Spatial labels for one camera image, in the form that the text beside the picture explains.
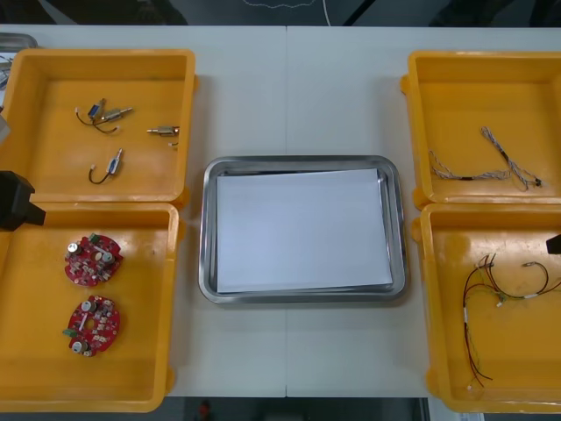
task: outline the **metal connector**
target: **metal connector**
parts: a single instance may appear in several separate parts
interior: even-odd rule
[[[117,172],[121,161],[121,155],[123,155],[122,147],[119,148],[117,155],[115,155],[115,157],[109,162],[109,165],[107,166],[107,174],[114,175]]]
[[[103,114],[105,110],[105,98],[99,100],[99,102],[94,103],[92,107],[88,111],[88,118],[95,122],[97,121]]]
[[[107,123],[108,121],[117,120],[119,118],[122,118],[123,115],[126,114],[127,112],[131,112],[131,111],[132,111],[132,107],[123,108],[122,110],[118,108],[109,110],[105,114],[103,114],[102,117],[100,118],[101,123]]]
[[[179,126],[178,125],[161,125],[156,127],[155,129],[148,129],[147,130],[151,134],[158,134],[160,136],[177,136],[179,134]]]

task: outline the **tray rim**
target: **tray rim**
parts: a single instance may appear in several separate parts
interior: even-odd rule
[[[390,253],[390,268],[392,270],[394,289],[386,288],[373,291],[325,291],[325,290],[309,290],[308,292],[294,291],[274,291],[274,292],[247,292],[220,294],[210,287],[210,263],[214,258],[215,252],[212,250],[213,245],[213,228],[209,222],[212,211],[216,208],[216,203],[211,202],[210,195],[216,190],[211,181],[213,180],[213,171],[220,165],[262,165],[264,168],[260,171],[278,172],[279,168],[271,168],[274,164],[285,165],[302,165],[307,164],[314,167],[314,171],[328,170],[322,168],[321,165],[336,166],[340,163],[348,165],[355,164],[358,167],[337,168],[331,167],[331,170],[345,169],[365,169],[379,168],[387,177],[387,190],[389,197],[387,198],[387,206],[392,209],[385,214],[385,227],[391,225],[397,226],[396,230],[392,230],[392,237],[387,237],[388,249]],[[310,171],[311,169],[302,169],[301,171]],[[202,211],[201,211],[201,232],[199,247],[199,287],[204,296],[213,303],[232,304],[232,303],[335,303],[335,302],[390,302],[401,297],[407,288],[409,278],[408,260],[405,246],[403,208],[401,200],[401,189],[399,183],[399,175],[395,165],[387,158],[378,155],[266,155],[266,156],[230,156],[213,160],[204,172],[202,187]]]

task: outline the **black object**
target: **black object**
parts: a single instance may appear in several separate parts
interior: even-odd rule
[[[351,14],[351,16],[345,20],[343,26],[353,26],[354,23],[359,20],[359,18],[364,15],[370,6],[374,4],[376,0],[364,0],[360,6]]]
[[[556,235],[552,239],[545,241],[547,246],[547,253],[549,254],[561,254],[561,235]]]
[[[23,223],[43,225],[45,211],[29,203],[33,186],[13,171],[0,171],[0,230],[15,231]]]

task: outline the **red circuit board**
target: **red circuit board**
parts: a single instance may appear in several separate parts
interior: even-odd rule
[[[115,341],[121,317],[115,303],[108,298],[90,296],[88,301],[95,305],[95,309],[85,311],[80,303],[72,313],[65,333],[72,337],[68,345],[70,349],[73,349],[75,342],[80,342],[87,347],[79,353],[93,357],[96,353],[105,351]]]
[[[107,282],[121,266],[121,247],[109,237],[91,234],[75,244],[79,246],[78,250],[66,254],[64,271],[76,285],[95,287],[99,282]],[[104,262],[102,257],[105,254],[110,254],[113,261]]]

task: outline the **capacitor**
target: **capacitor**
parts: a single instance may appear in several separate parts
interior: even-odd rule
[[[97,303],[95,301],[84,301],[80,308],[82,309],[82,311],[95,313],[97,310]]]
[[[67,249],[72,255],[80,254],[82,252],[82,247],[78,243],[70,243]]]
[[[85,353],[89,350],[88,342],[85,340],[76,340],[74,344],[72,344],[72,351],[75,353]]]
[[[115,263],[115,256],[111,253],[104,253],[102,255],[102,262],[105,265],[112,265],[113,263]]]

